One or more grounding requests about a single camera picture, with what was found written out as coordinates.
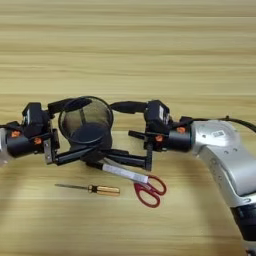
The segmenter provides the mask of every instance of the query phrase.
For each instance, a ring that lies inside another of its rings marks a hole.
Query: red scissors
[[[156,180],[158,181],[161,185],[163,190],[160,191],[157,188],[155,188],[151,183],[150,183],[150,179],[151,180]],[[136,191],[136,194],[139,198],[139,200],[146,206],[151,207],[151,208],[157,208],[160,205],[160,196],[163,196],[166,194],[167,188],[166,185],[164,184],[164,182],[162,180],[160,180],[158,177],[153,176],[153,175],[149,175],[148,176],[148,183],[134,183],[134,188]],[[149,194],[151,197],[156,199],[156,203],[155,204],[150,204],[147,201],[145,201],[142,196],[141,196],[141,192],[145,192],[147,194]]]

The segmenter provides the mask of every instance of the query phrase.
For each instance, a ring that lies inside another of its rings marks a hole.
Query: black cable
[[[194,121],[209,121],[209,120],[221,120],[221,121],[227,121],[227,122],[234,122],[234,123],[238,123],[241,124],[245,127],[247,127],[248,129],[252,130],[253,132],[256,133],[256,125],[247,122],[247,121],[243,121],[240,119],[236,119],[236,118],[230,118],[229,116],[226,116],[224,118],[218,118],[218,119],[208,119],[208,118],[190,118],[188,120],[185,121],[181,121],[179,123],[174,123],[171,128],[172,129],[176,129],[178,127],[182,127],[182,126],[187,126],[192,124]]]
[[[247,121],[243,121],[243,120],[236,119],[236,118],[230,118],[229,116],[226,116],[224,118],[220,118],[219,120],[241,124],[241,125],[247,127],[248,129],[250,129],[250,130],[252,130],[256,133],[256,125],[254,125],[252,123],[249,123]]]

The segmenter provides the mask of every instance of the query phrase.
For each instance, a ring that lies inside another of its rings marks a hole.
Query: wooden table
[[[0,0],[1,123],[21,120],[30,101],[45,107],[81,95],[161,99],[176,119],[230,114],[255,123],[255,15],[254,0]],[[115,147],[143,154],[128,129],[142,131],[142,115],[116,115]],[[255,151],[255,135],[239,131]],[[243,255],[199,160],[155,154],[153,173],[169,188],[154,210],[130,181],[81,162],[46,166],[42,155],[11,162],[0,170],[0,254]],[[57,182],[118,186],[121,196]]]

